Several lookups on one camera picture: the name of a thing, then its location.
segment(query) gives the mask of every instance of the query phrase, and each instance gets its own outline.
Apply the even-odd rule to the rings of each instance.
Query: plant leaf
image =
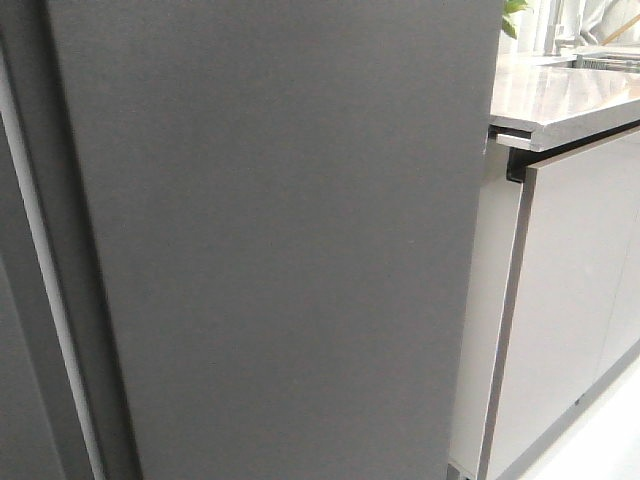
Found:
[[[511,20],[505,16],[502,17],[502,31],[514,40],[517,40],[518,34],[516,33],[516,27],[511,23]]]
[[[512,13],[521,12],[529,8],[527,0],[506,0],[502,12],[504,15],[511,15]]]

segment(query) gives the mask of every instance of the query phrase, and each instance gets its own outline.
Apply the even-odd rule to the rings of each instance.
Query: white floor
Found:
[[[640,359],[522,480],[640,480]]]

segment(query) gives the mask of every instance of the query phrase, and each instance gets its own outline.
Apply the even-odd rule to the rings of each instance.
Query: kitchen sink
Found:
[[[578,55],[574,68],[640,73],[640,54],[599,52]]]

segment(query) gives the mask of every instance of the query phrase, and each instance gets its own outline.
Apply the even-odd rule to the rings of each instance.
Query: gray matte surface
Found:
[[[0,0],[2,47],[102,463],[109,479],[139,480],[140,466],[48,29],[44,2]],[[10,235],[11,230],[0,223],[0,232]],[[22,237],[7,245],[19,252],[16,258],[25,255]],[[13,271],[10,278],[17,281]],[[16,295],[30,299],[29,285],[17,288]],[[43,378],[52,388],[60,388],[56,377]],[[64,424],[65,418],[54,415],[53,421]],[[69,440],[60,448],[67,446],[73,451]]]
[[[443,479],[499,2],[48,5],[145,478]]]
[[[93,479],[2,121],[0,479]]]

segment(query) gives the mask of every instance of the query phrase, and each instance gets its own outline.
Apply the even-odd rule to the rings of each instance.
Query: marble countertop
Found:
[[[541,152],[636,120],[640,74],[498,63],[491,104],[491,125],[503,127],[498,143]]]

